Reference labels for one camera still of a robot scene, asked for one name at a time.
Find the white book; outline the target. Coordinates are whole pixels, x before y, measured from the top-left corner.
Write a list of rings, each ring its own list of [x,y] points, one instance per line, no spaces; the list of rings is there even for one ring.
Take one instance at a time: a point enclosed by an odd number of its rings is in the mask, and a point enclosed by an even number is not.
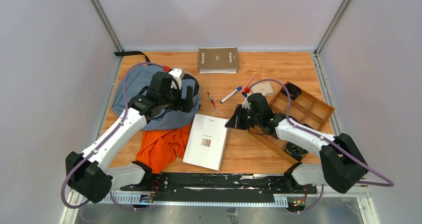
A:
[[[220,170],[228,128],[228,119],[196,114],[183,162],[211,170]]]

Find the blue grey backpack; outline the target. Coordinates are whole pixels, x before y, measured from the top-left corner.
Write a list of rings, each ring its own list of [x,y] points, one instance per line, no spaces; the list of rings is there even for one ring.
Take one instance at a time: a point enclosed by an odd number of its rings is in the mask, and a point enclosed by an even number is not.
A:
[[[145,115],[147,125],[143,128],[144,131],[178,129],[188,125],[201,107],[198,81],[190,74],[185,74],[182,78],[183,99],[186,97],[187,86],[194,88],[194,107],[191,112],[159,110],[158,89],[161,86],[171,87],[169,72],[172,68],[152,63],[147,56],[145,61],[146,64],[135,67],[118,84],[111,105],[112,111],[120,116],[128,107]]]

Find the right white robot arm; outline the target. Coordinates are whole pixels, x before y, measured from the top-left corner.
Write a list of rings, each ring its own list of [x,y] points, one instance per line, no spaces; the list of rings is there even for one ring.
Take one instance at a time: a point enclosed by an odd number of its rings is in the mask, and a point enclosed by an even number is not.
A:
[[[284,113],[273,112],[260,93],[237,105],[226,128],[248,130],[259,127],[265,135],[295,144],[320,158],[319,164],[298,162],[285,172],[284,186],[296,193],[307,184],[329,185],[346,193],[367,173],[366,161],[350,135],[316,131]]]

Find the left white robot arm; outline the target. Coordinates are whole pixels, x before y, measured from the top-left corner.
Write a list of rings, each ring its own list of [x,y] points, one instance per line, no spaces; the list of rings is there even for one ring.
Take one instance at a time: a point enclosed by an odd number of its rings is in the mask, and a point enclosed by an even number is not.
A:
[[[125,107],[119,118],[93,144],[80,153],[70,152],[65,159],[66,178],[62,189],[70,187],[86,198],[98,203],[110,191],[134,184],[146,191],[152,186],[151,169],[146,164],[133,161],[127,166],[109,168],[111,161],[123,146],[140,130],[166,114],[182,117],[194,115],[199,106],[197,80],[181,69],[158,71],[150,83],[128,96],[126,80],[122,80]]]

